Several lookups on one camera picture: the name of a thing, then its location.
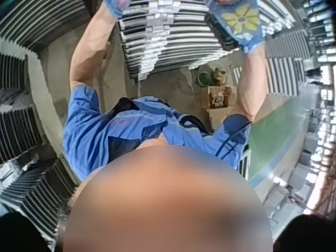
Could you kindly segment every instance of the blue shirt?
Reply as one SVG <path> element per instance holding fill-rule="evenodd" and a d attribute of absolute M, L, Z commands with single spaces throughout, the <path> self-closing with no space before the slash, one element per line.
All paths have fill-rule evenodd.
<path fill-rule="evenodd" d="M 122 98 L 110 112 L 100 113 L 96 91 L 78 85 L 71 93 L 63 146 L 72 170 L 83 181 L 95 169 L 161 133 L 168 144 L 200 149 L 236 168 L 249 132 L 248 119 L 234 114 L 209 134 L 155 97 Z"/>

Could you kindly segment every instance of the hand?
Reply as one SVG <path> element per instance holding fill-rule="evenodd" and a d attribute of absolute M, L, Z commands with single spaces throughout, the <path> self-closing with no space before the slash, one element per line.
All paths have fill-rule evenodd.
<path fill-rule="evenodd" d="M 264 41 L 257 0 L 239 0 L 224 5 L 223 0 L 204 0 L 219 24 L 249 53 Z"/>
<path fill-rule="evenodd" d="M 104 2 L 111 14 L 116 18 L 120 18 L 122 12 L 130 5 L 131 0 L 104 0 Z"/>

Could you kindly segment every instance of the cardboard box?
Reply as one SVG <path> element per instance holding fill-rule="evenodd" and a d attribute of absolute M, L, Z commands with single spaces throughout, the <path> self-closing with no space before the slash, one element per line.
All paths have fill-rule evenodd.
<path fill-rule="evenodd" d="M 235 88 L 225 86 L 209 86 L 201 89 L 202 108 L 227 108 L 232 107 L 235 103 Z"/>
<path fill-rule="evenodd" d="M 218 129 L 222 125 L 224 119 L 230 115 L 232 108 L 233 107 L 207 110 L 211 126 L 214 130 Z"/>

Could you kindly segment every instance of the green container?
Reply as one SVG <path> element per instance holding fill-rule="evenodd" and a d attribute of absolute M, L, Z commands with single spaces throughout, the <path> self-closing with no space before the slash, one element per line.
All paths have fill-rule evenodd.
<path fill-rule="evenodd" d="M 208 72 L 200 72 L 197 76 L 197 82 L 201 87 L 207 87 L 211 84 L 211 76 Z"/>

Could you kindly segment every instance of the sleeve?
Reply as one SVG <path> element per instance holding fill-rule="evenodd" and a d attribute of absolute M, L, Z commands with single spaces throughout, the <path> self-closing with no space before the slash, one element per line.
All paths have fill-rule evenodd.
<path fill-rule="evenodd" d="M 216 140 L 215 156 L 236 168 L 248 142 L 250 128 L 251 122 L 245 116 L 228 116 L 213 134 Z"/>
<path fill-rule="evenodd" d="M 99 149 L 105 127 L 96 91 L 78 85 L 71 92 L 63 147 L 72 170 L 81 180 L 103 163 Z"/>

